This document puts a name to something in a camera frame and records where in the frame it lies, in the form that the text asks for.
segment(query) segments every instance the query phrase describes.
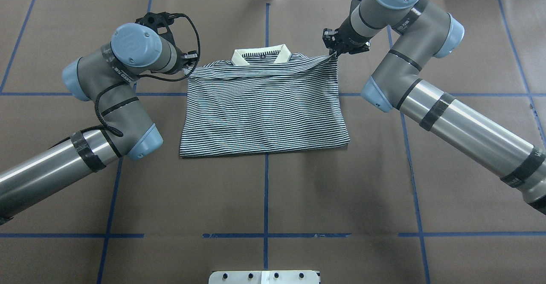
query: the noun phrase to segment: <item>shirt collar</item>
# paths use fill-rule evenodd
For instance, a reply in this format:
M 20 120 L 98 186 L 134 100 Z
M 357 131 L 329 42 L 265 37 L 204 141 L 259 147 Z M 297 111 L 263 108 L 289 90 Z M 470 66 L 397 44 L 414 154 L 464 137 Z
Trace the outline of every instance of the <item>shirt collar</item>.
M 279 51 L 279 54 L 277 55 L 277 59 L 275 59 L 275 62 L 273 63 L 283 63 L 288 62 L 288 59 L 290 59 L 290 51 L 288 50 L 288 47 L 286 45 L 281 44 L 277 46 L 270 46 L 270 47 L 261 47 L 259 49 L 236 49 L 233 53 L 232 62 L 236 66 L 249 66 L 250 64 L 244 59 L 244 54 L 262 54 L 265 55 L 267 52 L 271 51 Z

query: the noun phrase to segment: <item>black and white striped fabric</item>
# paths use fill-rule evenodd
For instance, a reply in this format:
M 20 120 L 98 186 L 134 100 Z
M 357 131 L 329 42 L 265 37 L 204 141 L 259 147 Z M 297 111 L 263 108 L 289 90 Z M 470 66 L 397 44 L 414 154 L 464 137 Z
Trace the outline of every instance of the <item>black and white striped fabric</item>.
M 337 58 L 307 58 L 285 45 L 238 49 L 188 78 L 180 156 L 335 148 L 349 142 Z

